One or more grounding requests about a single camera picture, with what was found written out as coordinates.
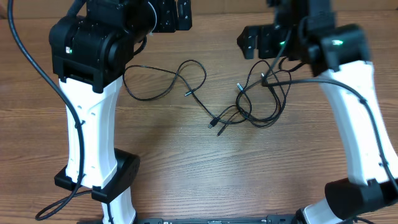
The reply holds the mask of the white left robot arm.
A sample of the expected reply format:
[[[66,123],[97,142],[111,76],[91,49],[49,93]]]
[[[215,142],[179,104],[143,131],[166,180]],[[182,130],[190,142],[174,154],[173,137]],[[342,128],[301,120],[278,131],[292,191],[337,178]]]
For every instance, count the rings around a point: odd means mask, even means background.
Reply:
[[[116,149],[116,103],[126,65],[153,32],[192,27],[189,0],[75,1],[50,30],[53,72],[70,100],[68,164],[55,183],[91,189],[101,202],[103,223],[135,223],[131,185],[138,156]]]

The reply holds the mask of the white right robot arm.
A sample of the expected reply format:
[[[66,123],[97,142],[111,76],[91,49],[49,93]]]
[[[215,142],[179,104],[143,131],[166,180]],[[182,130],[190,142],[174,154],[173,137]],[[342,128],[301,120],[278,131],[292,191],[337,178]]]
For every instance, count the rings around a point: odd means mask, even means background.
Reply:
[[[310,66],[335,116],[345,149],[345,179],[325,186],[324,198],[286,217],[287,223],[353,223],[397,203],[397,154],[374,85],[366,34],[336,25],[329,1],[269,1],[272,24],[247,26],[237,39],[246,59],[285,56]]]

